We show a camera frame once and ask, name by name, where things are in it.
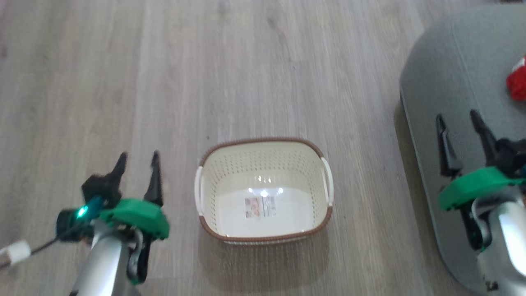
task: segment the laminate flooring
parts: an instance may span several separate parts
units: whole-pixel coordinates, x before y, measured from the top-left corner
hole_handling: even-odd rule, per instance
[[[125,196],[154,150],[170,238],[143,295],[467,295],[434,241],[398,78],[444,15],[489,0],[1,0],[0,246],[54,235],[122,151]],[[318,145],[335,208],[309,239],[225,245],[199,224],[198,159],[261,136]],[[67,295],[88,248],[0,272],[1,295]]]

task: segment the red cloth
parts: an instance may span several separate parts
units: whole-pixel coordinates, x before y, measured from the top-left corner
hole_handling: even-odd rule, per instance
[[[506,79],[511,98],[515,101],[526,101],[526,65],[524,57],[513,69],[513,72]]]

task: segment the label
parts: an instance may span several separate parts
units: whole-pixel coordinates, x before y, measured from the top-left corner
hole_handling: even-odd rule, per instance
[[[276,200],[274,196],[264,198],[247,198],[245,199],[245,217],[246,218],[267,218],[276,215]]]

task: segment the brown basket rim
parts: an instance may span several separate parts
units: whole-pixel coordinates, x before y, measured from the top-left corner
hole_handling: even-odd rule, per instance
[[[262,138],[256,138],[256,139],[241,139],[236,141],[230,141],[225,142],[221,144],[217,144],[213,146],[212,148],[208,149],[207,152],[205,152],[205,155],[199,162],[199,166],[205,166],[205,162],[208,159],[208,157],[214,153],[216,150],[219,150],[221,148],[229,147],[229,146],[235,146],[235,145],[241,145],[241,144],[251,144],[251,143],[262,143],[262,142],[297,142],[305,144],[309,147],[311,147],[316,154],[319,157],[323,157],[323,153],[321,152],[320,148],[318,148],[316,145],[314,145],[309,140],[297,138],[297,137],[262,137]]]
[[[296,238],[301,238],[303,236],[309,236],[309,235],[316,234],[316,233],[320,232],[325,226],[327,226],[331,216],[332,216],[332,206],[329,206],[329,207],[327,207],[327,213],[325,214],[325,218],[320,223],[320,225],[318,225],[314,229],[311,229],[311,230],[305,231],[305,232],[297,232],[297,233],[280,235],[280,236],[267,236],[267,237],[263,237],[263,238],[231,238],[231,237],[228,237],[228,236],[220,235],[217,232],[213,231],[210,228],[210,226],[208,226],[208,224],[206,223],[205,217],[199,216],[199,220],[201,222],[201,225],[205,229],[205,231],[208,232],[208,234],[210,234],[211,236],[213,236],[213,237],[215,237],[215,238],[217,238],[219,240],[222,240],[222,241],[225,241],[225,242],[258,243],[258,242],[272,242],[272,241],[280,241],[280,240],[290,240],[290,239],[296,239]]]

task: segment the plastic basket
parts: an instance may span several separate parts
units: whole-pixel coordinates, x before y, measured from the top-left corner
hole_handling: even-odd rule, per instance
[[[195,178],[203,228],[235,244],[268,244],[320,231],[332,214],[332,173],[321,151],[300,139],[222,144],[203,157]]]

